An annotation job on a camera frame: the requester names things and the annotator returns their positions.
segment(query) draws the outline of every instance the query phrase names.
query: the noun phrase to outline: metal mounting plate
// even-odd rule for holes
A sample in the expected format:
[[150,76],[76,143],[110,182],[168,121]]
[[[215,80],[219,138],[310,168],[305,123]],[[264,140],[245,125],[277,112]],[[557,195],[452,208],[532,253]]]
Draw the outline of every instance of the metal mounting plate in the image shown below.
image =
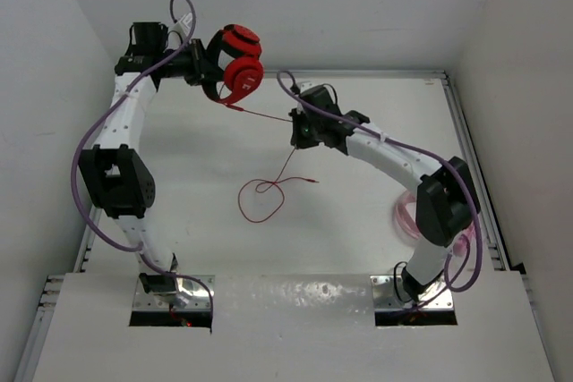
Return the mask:
[[[454,301],[450,290],[444,291],[435,300],[432,300],[415,313],[408,312],[412,302],[403,303],[394,292],[394,276],[370,276],[372,297],[374,300],[375,323],[378,327],[387,326],[429,326],[429,325],[456,325]],[[402,278],[398,276],[397,288],[400,296],[407,295],[402,289]],[[443,279],[436,281],[428,291],[420,296],[421,301],[430,300],[446,287]]]
[[[193,275],[211,290],[211,295],[215,296],[215,277],[213,275]],[[210,302],[207,292],[198,284],[185,281],[185,290],[191,299],[185,306],[174,306],[175,311],[183,312],[205,312],[209,311]],[[160,297],[151,293],[145,293],[141,281],[137,281],[135,294],[133,295],[132,312],[169,312],[169,304],[162,301]]]

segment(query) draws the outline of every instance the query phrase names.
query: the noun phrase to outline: black bracket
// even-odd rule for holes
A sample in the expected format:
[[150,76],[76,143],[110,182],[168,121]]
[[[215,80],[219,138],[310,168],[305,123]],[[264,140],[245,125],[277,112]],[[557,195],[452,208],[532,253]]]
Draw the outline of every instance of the black bracket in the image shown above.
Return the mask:
[[[338,105],[332,100],[329,90],[325,85],[312,87],[300,95],[300,98],[318,107],[322,111],[330,114],[341,116],[354,123],[369,123],[370,119],[356,111],[349,111],[342,115]],[[349,123],[339,122],[337,120],[317,114],[311,109],[304,109],[298,112],[293,109],[289,113],[293,119],[293,134],[290,144],[297,149],[307,149],[324,143],[329,148],[338,149],[345,155],[348,155],[346,148],[346,137],[354,133],[354,126]]]
[[[167,49],[168,29],[161,22],[135,22],[130,28],[130,43],[115,66],[115,74],[143,72],[157,64],[175,50]],[[200,39],[191,39],[189,45],[168,64],[151,75],[156,89],[164,78],[184,78],[191,86],[223,80],[223,71],[207,60]]]
[[[453,157],[449,163],[469,189],[479,213],[480,202],[467,163]],[[431,176],[423,176],[416,195],[415,223],[420,233],[434,245],[448,247],[454,238],[472,223],[464,193],[454,175],[441,167]]]
[[155,200],[155,182],[135,149],[84,149],[80,171],[96,208],[107,216],[132,215],[143,218]]
[[[175,254],[173,254],[173,259],[171,260],[170,272],[175,272],[177,270],[179,263]],[[143,291],[147,294],[177,294],[177,280],[174,276],[164,276],[164,275],[148,275],[147,273],[140,273],[141,286],[143,286]]]

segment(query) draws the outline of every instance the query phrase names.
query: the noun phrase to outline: robotic arm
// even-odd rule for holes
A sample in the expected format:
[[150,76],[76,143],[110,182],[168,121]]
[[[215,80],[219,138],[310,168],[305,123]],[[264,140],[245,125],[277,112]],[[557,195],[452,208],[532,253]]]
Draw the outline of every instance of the robotic arm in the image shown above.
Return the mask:
[[[328,118],[301,104],[290,112],[293,118],[291,145],[307,149],[323,143],[376,167],[416,196],[415,221],[422,237],[402,271],[402,278],[408,296],[418,301],[419,296],[440,277],[454,239],[472,222],[458,182],[437,161],[388,143],[388,136],[367,116],[356,111],[342,115],[327,85],[306,82],[291,90],[298,93],[302,101],[353,123],[367,125],[382,136],[378,140],[352,124]],[[449,162],[462,177],[479,211],[467,164],[458,157],[453,157]]]
[[[199,39],[191,39],[192,20],[192,13],[187,13],[171,28],[160,22],[132,25],[130,44],[115,66],[112,106],[119,105],[92,146],[81,151],[78,162],[93,204],[115,220],[133,247],[141,246],[136,256],[146,292],[168,302],[178,300],[183,283],[158,274],[159,270],[175,272],[177,260],[158,241],[159,234],[151,231],[155,182],[138,155],[148,106],[166,78],[184,78],[191,86],[201,86],[211,100],[228,106],[252,93],[263,76],[261,45],[254,33],[231,24],[218,31],[205,48]],[[189,41],[175,54],[168,46],[171,33]],[[160,62],[164,64],[141,79],[143,72]],[[228,97],[220,98],[218,82],[231,90]]]

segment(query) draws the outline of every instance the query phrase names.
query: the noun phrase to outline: red cable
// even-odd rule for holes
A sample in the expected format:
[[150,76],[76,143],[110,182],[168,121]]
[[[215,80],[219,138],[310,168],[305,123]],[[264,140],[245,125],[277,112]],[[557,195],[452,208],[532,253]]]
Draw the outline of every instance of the red cable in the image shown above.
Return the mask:
[[171,304],[169,305],[169,316],[171,317],[172,320],[180,323],[181,325],[185,325],[188,327],[192,326],[192,323],[189,322],[187,319],[181,318],[175,314],[175,312],[173,311],[173,305]]
[[234,111],[246,112],[247,114],[253,114],[253,115],[263,116],[263,117],[265,117],[265,118],[270,118],[271,120],[284,121],[285,123],[291,123],[291,122],[293,122],[292,120],[286,120],[285,118],[279,118],[279,117],[277,117],[277,116],[266,115],[266,114],[260,114],[260,113],[258,113],[258,112],[249,111],[248,109],[245,109],[245,108],[240,107],[240,106],[235,106],[235,105],[225,105],[225,106],[228,107],[229,109],[233,109]]
[[[286,159],[285,164],[283,164],[283,168],[280,170],[280,173],[277,176],[277,179],[275,179],[274,181],[269,181],[266,179],[251,179],[248,183],[246,183],[245,185],[243,185],[243,187],[241,188],[241,190],[239,190],[239,193],[237,194],[237,204],[239,205],[239,210],[241,211],[241,215],[243,215],[244,219],[246,219],[247,221],[254,223],[254,224],[260,224],[260,223],[264,223],[265,221],[267,221],[268,219],[270,219],[273,215],[275,215],[279,209],[281,209],[283,207],[283,205],[285,204],[285,192],[283,191],[282,188],[280,188],[280,184],[281,183],[285,183],[286,181],[290,181],[292,179],[298,179],[301,181],[307,181],[308,183],[318,183],[318,181],[314,180],[314,179],[310,179],[310,178],[303,178],[302,176],[290,176],[288,178],[285,179],[280,179],[280,177],[282,176],[282,174],[285,172],[285,169],[287,168],[288,162],[290,161],[290,158],[293,156],[293,154],[295,153],[296,148],[294,148],[290,155],[288,156],[288,158]],[[275,210],[273,210],[270,214],[268,214],[266,217],[264,217],[263,219],[252,219],[249,218],[243,210],[243,206],[241,204],[241,194],[243,193],[244,189],[247,188],[250,184],[252,183],[257,183],[257,186],[254,187],[254,190],[256,193],[258,194],[264,194],[265,192],[267,192],[268,190],[270,190],[272,187],[275,187],[278,189],[278,191],[280,192],[280,196],[281,196],[281,201],[279,203],[279,205],[275,208]],[[261,189],[262,185],[268,185],[264,190]]]

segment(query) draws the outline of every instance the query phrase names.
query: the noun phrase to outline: headphone ear cup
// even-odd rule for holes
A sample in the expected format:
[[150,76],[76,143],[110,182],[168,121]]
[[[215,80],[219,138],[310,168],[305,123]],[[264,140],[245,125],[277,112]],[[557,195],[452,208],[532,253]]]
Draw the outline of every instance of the headphone ear cup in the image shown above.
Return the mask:
[[221,48],[234,58],[250,56],[259,58],[261,56],[261,41],[259,37],[238,24],[229,24],[223,29]]
[[254,57],[240,57],[231,62],[223,74],[223,82],[231,95],[220,103],[233,104],[248,96],[261,85],[264,71],[261,62]]

